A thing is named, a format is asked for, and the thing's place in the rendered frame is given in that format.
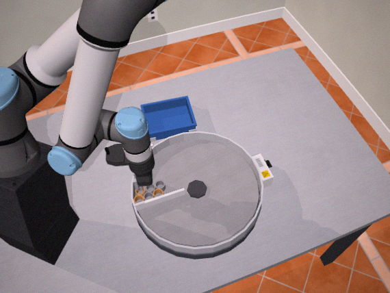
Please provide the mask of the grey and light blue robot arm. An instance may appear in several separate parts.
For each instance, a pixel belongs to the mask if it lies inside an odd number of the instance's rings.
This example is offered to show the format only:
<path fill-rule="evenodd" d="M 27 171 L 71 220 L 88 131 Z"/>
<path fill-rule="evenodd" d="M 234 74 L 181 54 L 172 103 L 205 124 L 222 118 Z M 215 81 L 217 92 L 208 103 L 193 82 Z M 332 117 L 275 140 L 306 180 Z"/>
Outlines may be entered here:
<path fill-rule="evenodd" d="M 59 138 L 47 157 L 51 168 L 75 174 L 103 139 L 122 143 L 132 155 L 150 147 L 142 110 L 102 107 L 120 50 L 140 20 L 165 1 L 83 0 L 43 44 L 0 67 L 0 178 L 22 175 L 38 163 L 40 147 L 25 115 L 58 89 L 72 66 Z"/>

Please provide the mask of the blue open crate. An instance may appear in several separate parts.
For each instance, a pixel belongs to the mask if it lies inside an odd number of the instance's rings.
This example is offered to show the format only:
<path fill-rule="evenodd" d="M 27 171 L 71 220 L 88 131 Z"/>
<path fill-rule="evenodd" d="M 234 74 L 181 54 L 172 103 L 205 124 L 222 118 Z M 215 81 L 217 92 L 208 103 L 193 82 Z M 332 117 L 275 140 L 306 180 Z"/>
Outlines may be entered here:
<path fill-rule="evenodd" d="M 188 96 L 140 105 L 151 142 L 183 132 L 196 131 L 196 120 Z"/>

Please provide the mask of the grey round turning table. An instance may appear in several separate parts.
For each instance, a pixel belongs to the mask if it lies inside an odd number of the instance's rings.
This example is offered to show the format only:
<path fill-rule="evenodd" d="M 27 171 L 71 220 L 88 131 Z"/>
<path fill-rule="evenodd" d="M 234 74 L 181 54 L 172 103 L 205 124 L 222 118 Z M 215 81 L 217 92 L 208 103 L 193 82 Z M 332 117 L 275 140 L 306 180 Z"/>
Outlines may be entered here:
<path fill-rule="evenodd" d="M 151 242 L 177 257 L 205 259 L 247 238 L 261 211 L 263 188 L 274 178 L 269 160 L 204 131 L 167 137 L 152 150 L 153 183 L 164 181 L 164 194 L 134 203 L 131 180 L 133 210 Z"/>

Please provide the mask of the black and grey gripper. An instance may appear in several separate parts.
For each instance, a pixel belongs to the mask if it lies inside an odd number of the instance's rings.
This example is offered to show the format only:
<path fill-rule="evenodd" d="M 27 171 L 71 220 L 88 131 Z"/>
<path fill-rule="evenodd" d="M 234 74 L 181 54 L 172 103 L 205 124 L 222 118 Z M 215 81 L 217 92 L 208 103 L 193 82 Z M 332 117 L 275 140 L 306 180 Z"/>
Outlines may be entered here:
<path fill-rule="evenodd" d="M 149 148 L 138 155 L 132 155 L 127 153 L 122 144 L 114 144 L 109 147 L 105 147 L 106 162 L 112 166 L 128 166 L 133 172 L 133 182 L 135 183 L 136 190 L 143 190 L 143 186 L 150 186 L 153 184 L 153 172 L 152 169 L 155 166 L 155 160 L 153 156 L 153 143 Z"/>

